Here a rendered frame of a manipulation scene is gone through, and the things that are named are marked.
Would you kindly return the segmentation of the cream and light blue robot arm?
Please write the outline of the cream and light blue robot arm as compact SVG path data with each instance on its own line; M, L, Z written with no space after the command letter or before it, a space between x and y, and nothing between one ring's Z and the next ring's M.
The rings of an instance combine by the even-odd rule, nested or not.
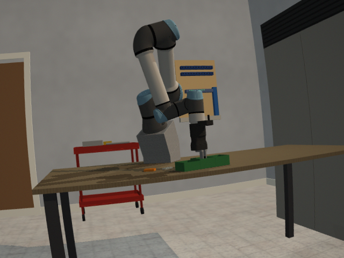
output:
M182 99L182 87L175 78L173 50L179 38L178 28L171 19L145 25L135 34L134 54L149 87L137 95L142 130L146 134L164 130L168 120L184 114L204 113L201 90L188 91L187 97ZM153 46L157 49L159 69Z

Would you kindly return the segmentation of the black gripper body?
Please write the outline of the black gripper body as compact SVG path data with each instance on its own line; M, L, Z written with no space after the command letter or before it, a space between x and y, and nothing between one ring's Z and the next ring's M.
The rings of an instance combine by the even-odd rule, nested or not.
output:
M191 151L199 151L207 149L206 129L205 126L213 125L213 120L210 120L210 115L207 115L205 120L204 113L189 114L190 136L191 136Z

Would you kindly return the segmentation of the green rack of three bins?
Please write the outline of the green rack of three bins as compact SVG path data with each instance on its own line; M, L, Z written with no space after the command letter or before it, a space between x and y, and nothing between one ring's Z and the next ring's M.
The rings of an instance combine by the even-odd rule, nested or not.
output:
M215 157L216 156L216 157ZM225 166L230 164L229 155L211 155L207 158L200 159L200 157L191 158L186 161L175 162L175 170L177 171L192 171L205 168L212 168L218 166Z

